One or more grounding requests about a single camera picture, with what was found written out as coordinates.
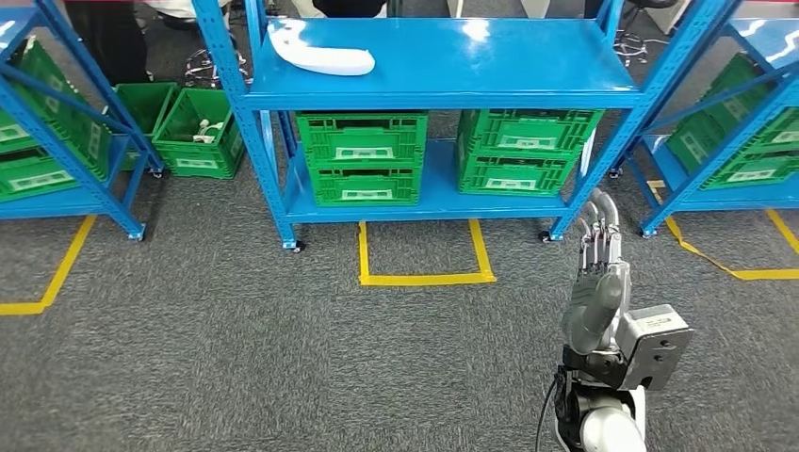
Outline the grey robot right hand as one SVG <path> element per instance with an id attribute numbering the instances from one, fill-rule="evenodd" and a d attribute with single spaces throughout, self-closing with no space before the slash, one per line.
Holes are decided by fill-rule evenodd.
<path id="1" fill-rule="evenodd" d="M 611 346 L 614 327 L 629 305 L 629 264 L 622 259 L 619 212 L 595 188 L 580 211 L 578 273 L 562 319 L 565 343 L 578 355 Z"/>

